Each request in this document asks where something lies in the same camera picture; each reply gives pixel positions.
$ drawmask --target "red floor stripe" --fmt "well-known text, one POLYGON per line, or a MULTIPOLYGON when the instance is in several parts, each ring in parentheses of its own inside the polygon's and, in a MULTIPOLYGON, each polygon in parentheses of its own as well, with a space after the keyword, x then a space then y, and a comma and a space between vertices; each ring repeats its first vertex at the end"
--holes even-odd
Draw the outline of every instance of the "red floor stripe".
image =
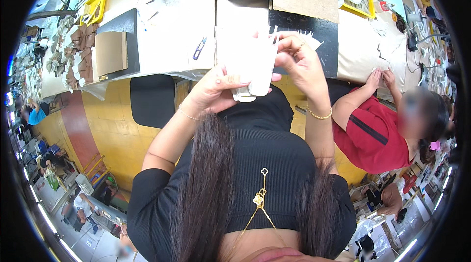
POLYGON ((88 124, 82 94, 80 92, 62 93, 62 100, 67 105, 61 110, 62 120, 72 147, 84 167, 99 151, 88 124))

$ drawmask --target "person in white shirt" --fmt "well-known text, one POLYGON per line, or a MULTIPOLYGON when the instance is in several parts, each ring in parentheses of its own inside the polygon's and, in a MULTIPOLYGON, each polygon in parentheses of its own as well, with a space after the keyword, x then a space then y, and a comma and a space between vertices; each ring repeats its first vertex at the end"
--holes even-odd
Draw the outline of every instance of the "person in white shirt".
POLYGON ((95 206, 87 198, 87 195, 80 190, 78 196, 75 197, 74 206, 77 208, 77 216, 80 218, 80 223, 85 224, 88 220, 93 227, 93 234, 96 234, 98 231, 97 223, 91 218, 91 215, 95 211, 95 206))

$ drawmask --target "gold necklace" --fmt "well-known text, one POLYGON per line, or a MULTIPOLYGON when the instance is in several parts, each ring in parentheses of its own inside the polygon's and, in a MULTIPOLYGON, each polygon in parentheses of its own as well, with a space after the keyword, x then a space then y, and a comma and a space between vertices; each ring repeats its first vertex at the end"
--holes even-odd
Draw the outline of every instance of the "gold necklace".
POLYGON ((258 193, 255 194, 255 198, 253 198, 253 202, 257 205, 257 207, 256 207, 256 209, 255 209, 255 212, 253 212, 252 217, 250 217, 249 222, 247 223, 247 225, 245 225, 244 230, 242 230, 242 232, 240 233, 239 237, 238 237, 237 240, 235 241, 234 246, 232 247, 232 250, 230 251, 228 257, 231 256, 232 252, 234 251, 234 249, 236 248, 236 246, 237 246, 237 244, 239 243, 240 239, 242 238, 242 235, 244 235, 245 230, 247 230, 247 227, 249 227, 249 224, 250 224, 250 222, 252 221, 253 217, 255 216, 255 213, 256 213, 259 209, 261 209, 261 210, 264 212, 265 216, 268 218, 268 221, 270 221, 271 225, 273 226, 274 230, 276 231, 276 234, 278 235, 278 238, 279 238, 280 241, 283 243, 283 246, 287 247, 285 241, 283 240, 283 238, 281 237, 280 233, 278 232, 278 230, 276 229, 275 225, 273 224, 273 221, 271 220, 270 216, 268 216, 267 211, 265 211, 265 209, 263 208, 263 207, 265 206, 265 195, 267 194, 267 190, 265 189, 265 181, 266 181, 266 178, 267 178, 268 169, 267 169, 267 168, 263 168, 260 172, 263 174, 263 188, 261 188, 261 189, 258 191, 258 193))

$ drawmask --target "gold bracelet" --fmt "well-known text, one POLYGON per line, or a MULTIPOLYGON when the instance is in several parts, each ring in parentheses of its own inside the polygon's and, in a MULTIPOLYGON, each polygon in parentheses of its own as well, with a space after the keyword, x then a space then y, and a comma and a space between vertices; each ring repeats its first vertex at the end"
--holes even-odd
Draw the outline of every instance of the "gold bracelet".
POLYGON ((330 108, 330 113, 329 115, 325 116, 325 117, 319 117, 318 115, 316 115, 315 113, 313 113, 309 107, 308 107, 308 112, 316 119, 319 119, 319 120, 325 120, 325 119, 328 119, 330 118, 330 116, 332 116, 332 107, 330 108))
POLYGON ((185 116, 187 116, 188 118, 193 119, 193 120, 197 120, 197 121, 205 121, 205 120, 206 120, 206 119, 197 119, 197 118, 193 118, 193 117, 191 117, 191 116, 188 116, 188 115, 181 109, 181 104, 182 104, 182 103, 180 103, 180 105, 178 106, 178 110, 179 110, 182 114, 184 114, 185 116))

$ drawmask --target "hand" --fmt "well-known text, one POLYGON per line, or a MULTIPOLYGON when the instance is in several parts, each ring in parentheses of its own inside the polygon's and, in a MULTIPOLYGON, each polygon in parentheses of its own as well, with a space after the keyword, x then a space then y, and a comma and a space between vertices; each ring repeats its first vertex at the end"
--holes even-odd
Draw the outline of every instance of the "hand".
POLYGON ((314 103, 329 101, 326 78, 317 53, 298 32, 278 32, 278 54, 275 66, 281 66, 294 84, 314 103))
POLYGON ((394 76, 394 73, 391 71, 390 68, 383 71, 382 78, 390 91, 391 89, 396 88, 396 77, 394 76))
POLYGON ((367 86, 371 87, 374 90, 378 89, 378 85, 380 83, 380 78, 381 78, 381 69, 377 68, 375 69, 371 75, 368 77, 368 80, 366 81, 367 86))
MULTIPOLYGON (((273 74, 271 81, 280 80, 281 74, 273 74)), ((197 117, 203 111, 219 113, 237 104, 231 89, 249 84, 250 80, 245 80, 239 75, 229 76, 224 66, 216 65, 193 87, 183 100, 182 109, 193 117, 197 117)))

